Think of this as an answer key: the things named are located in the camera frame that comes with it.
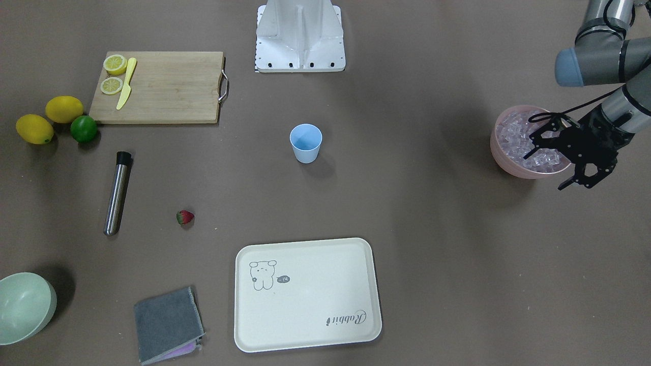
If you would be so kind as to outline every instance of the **strawberry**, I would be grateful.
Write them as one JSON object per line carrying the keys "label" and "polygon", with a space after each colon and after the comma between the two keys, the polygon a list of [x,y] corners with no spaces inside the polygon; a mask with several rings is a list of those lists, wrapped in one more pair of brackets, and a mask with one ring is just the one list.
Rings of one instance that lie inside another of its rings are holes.
{"label": "strawberry", "polygon": [[185,225],[186,223],[189,223],[190,221],[192,221],[194,217],[195,215],[192,212],[186,210],[181,210],[176,213],[176,220],[181,225]]}

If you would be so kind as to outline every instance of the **green lime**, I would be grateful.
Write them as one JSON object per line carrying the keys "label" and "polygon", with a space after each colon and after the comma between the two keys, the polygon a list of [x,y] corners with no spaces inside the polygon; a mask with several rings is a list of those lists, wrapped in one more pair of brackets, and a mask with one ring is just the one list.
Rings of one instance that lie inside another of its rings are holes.
{"label": "green lime", "polygon": [[91,116],[79,116],[70,125],[70,134],[80,143],[87,143],[97,134],[97,124]]}

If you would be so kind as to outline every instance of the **pink bowl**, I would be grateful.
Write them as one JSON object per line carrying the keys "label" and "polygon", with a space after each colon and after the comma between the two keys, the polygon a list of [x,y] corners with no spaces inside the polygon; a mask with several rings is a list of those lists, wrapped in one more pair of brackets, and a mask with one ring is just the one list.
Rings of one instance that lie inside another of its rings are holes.
{"label": "pink bowl", "polygon": [[523,113],[523,112],[533,111],[535,109],[539,111],[547,112],[545,109],[536,106],[515,106],[515,107],[508,108],[507,110],[502,112],[502,114],[500,114],[497,120],[495,121],[495,127],[493,127],[493,133],[490,136],[490,151],[493,154],[493,158],[495,159],[495,162],[497,162],[500,168],[504,169],[507,173],[514,175],[518,178],[524,178],[524,179],[545,178],[554,174],[558,174],[570,166],[570,161],[568,160],[568,158],[561,156],[561,165],[564,165],[564,167],[561,170],[555,171],[553,173],[540,173],[537,171],[532,171],[523,166],[518,165],[516,162],[511,160],[511,158],[509,158],[508,155],[506,155],[506,152],[504,152],[504,150],[502,150],[502,148],[499,146],[499,143],[497,142],[497,125],[502,120],[504,120],[506,116],[508,116],[513,112]]}

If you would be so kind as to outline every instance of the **lime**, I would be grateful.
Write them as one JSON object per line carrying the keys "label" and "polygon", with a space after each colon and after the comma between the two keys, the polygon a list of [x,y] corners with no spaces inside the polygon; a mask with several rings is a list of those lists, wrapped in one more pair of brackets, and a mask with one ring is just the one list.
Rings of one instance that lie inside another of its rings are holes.
{"label": "lime", "polygon": [[54,128],[43,117],[24,115],[16,121],[16,131],[28,143],[43,145],[49,143],[54,136]]}
{"label": "lime", "polygon": [[70,125],[72,138],[80,143],[87,143],[97,134],[97,124],[91,116],[79,116]]}
{"label": "lime", "polygon": [[83,114],[83,104],[73,96],[57,96],[45,106],[45,115],[56,123],[70,123]]}
{"label": "lime", "polygon": [[122,90],[122,79],[111,76],[104,79],[100,84],[100,90],[106,95],[113,95]]}
{"label": "lime", "polygon": [[110,55],[104,60],[104,69],[111,75],[122,75],[126,71],[126,59],[122,55]]}

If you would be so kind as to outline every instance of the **bear drawing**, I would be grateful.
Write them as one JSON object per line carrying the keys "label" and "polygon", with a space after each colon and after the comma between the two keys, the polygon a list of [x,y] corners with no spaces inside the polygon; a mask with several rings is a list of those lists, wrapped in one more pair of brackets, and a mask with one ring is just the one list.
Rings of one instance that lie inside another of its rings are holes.
{"label": "bear drawing", "polygon": [[249,263],[251,267],[251,280],[253,281],[253,288],[256,291],[262,289],[269,290],[273,286],[273,274],[276,272],[275,265],[275,260]]}

